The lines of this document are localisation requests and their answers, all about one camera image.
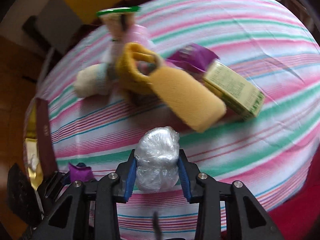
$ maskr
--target cardboard box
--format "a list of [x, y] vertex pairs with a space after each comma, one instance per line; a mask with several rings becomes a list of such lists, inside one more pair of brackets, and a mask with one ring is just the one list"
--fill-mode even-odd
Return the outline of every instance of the cardboard box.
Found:
[[214, 61], [203, 77], [204, 85], [244, 119], [257, 117], [264, 94], [245, 78]]

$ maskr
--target red cloth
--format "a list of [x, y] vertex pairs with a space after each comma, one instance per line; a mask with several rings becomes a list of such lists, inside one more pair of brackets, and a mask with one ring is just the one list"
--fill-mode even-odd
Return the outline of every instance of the red cloth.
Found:
[[303, 188], [269, 215], [286, 240], [302, 240], [320, 214], [320, 147], [311, 162]]

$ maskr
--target green lid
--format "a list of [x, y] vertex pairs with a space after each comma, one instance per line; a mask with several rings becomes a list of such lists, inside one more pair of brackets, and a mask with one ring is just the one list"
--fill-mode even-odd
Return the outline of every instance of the green lid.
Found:
[[132, 6], [132, 7], [120, 7], [120, 8], [110, 8], [98, 11], [96, 14], [97, 16], [101, 16], [107, 13], [126, 13], [126, 12], [137, 12], [139, 11], [139, 6]]

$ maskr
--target purple wrapper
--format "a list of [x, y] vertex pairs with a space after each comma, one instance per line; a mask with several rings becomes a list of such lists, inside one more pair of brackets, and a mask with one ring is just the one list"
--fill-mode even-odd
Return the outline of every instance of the purple wrapper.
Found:
[[68, 163], [68, 167], [70, 170], [71, 183], [76, 180], [88, 181], [90, 179], [94, 179], [91, 167], [77, 167], [72, 165], [71, 163]]
[[219, 57], [211, 50], [191, 43], [166, 59], [184, 70], [202, 74], [208, 70], [210, 63]]

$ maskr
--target ball of plastic wrap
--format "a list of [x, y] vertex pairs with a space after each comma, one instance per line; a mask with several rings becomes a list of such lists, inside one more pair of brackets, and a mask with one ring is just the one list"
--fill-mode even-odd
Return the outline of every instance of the ball of plastic wrap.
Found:
[[177, 183], [179, 134], [170, 126], [148, 131], [140, 139], [134, 156], [137, 159], [136, 186], [139, 190], [159, 192]]

